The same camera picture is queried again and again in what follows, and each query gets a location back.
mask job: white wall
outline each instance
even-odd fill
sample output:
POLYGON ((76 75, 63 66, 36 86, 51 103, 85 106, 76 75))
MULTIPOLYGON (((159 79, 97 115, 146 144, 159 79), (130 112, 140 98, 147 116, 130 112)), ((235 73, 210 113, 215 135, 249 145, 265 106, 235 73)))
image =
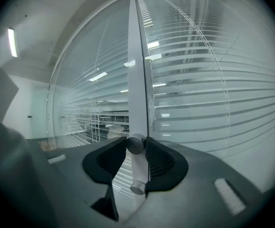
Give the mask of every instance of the white wall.
POLYGON ((48 84, 17 76, 10 76, 19 88, 4 117, 3 124, 26 139, 47 137, 48 84))

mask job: wall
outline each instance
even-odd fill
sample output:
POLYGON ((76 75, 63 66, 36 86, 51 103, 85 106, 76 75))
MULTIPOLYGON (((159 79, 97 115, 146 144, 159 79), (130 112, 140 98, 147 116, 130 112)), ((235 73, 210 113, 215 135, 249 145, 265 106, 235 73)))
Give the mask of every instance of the wall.
POLYGON ((47 137, 47 90, 48 84, 17 76, 10 76, 19 88, 3 124, 21 133, 26 139, 47 137))

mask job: white vertical frame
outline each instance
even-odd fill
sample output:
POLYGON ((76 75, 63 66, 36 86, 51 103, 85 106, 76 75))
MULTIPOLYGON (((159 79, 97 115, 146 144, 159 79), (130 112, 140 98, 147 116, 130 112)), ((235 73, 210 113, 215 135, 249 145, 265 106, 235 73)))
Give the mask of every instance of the white vertical frame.
MULTIPOLYGON (((136 0, 130 0, 128 24, 128 110, 130 136, 148 136, 145 72, 141 34, 138 22, 136 0)), ((148 182, 148 162, 145 150, 139 155, 131 155, 134 181, 148 182)), ((136 206, 145 200, 145 195, 135 195, 136 206)))

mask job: ceiling light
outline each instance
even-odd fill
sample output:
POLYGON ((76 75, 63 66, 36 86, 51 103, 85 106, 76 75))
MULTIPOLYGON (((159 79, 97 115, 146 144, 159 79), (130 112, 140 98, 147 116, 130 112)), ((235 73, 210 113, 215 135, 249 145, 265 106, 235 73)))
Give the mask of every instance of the ceiling light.
POLYGON ((136 61, 135 61, 135 60, 133 60, 133 61, 131 61, 131 62, 124 63, 124 65, 125 65, 126 67, 131 67, 131 66, 134 66, 135 64, 136 64, 136 61))
POLYGON ((151 60, 155 60, 155 59, 159 59, 159 58, 162 58, 162 54, 155 54, 152 56, 145 57, 145 59, 151 59, 151 60))
POLYGON ((96 77, 89 79, 89 81, 98 80, 99 78, 101 78, 101 77, 103 77, 103 76, 105 76, 105 75, 107 75, 107 73, 106 73, 106 72, 103 72, 103 73, 101 73, 100 75, 97 75, 96 77))
POLYGON ((153 85, 153 87, 158 87, 158 86, 165 86, 166 84, 158 84, 158 85, 153 85))
POLYGON ((15 31, 14 29, 10 28, 8 29, 8 33, 9 33, 10 51, 13 57, 17 57, 16 46, 15 46, 15 31))
POLYGON ((148 46, 148 49, 149 48, 154 48, 154 47, 158 47, 160 44, 158 43, 158 41, 155 41, 155 42, 151 42, 151 43, 148 43, 147 46, 148 46))

